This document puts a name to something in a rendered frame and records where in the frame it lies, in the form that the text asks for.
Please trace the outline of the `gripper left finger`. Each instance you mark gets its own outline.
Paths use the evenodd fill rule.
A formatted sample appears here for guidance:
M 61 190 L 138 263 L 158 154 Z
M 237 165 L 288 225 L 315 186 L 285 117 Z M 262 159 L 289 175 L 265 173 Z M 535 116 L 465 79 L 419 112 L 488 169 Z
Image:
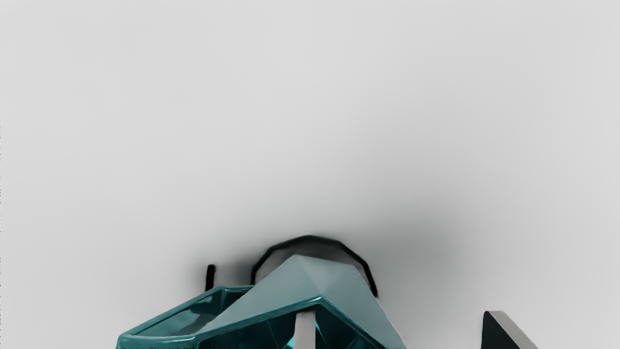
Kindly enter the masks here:
M 316 349 L 315 312 L 298 312 L 296 314 L 293 349 Z

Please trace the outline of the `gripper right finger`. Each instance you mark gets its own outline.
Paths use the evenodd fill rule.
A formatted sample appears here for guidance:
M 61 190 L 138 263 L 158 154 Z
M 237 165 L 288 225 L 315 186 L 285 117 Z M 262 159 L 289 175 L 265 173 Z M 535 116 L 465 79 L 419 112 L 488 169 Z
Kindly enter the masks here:
M 481 349 L 539 349 L 503 311 L 485 311 L 482 320 Z

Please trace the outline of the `teal faceted mug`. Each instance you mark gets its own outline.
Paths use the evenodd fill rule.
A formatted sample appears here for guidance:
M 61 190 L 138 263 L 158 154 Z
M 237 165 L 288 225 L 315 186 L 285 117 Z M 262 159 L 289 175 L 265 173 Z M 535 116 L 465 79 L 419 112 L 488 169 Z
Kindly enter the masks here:
M 354 266 L 300 255 L 138 325 L 116 349 L 294 349 L 300 312 L 314 313 L 315 349 L 406 349 Z

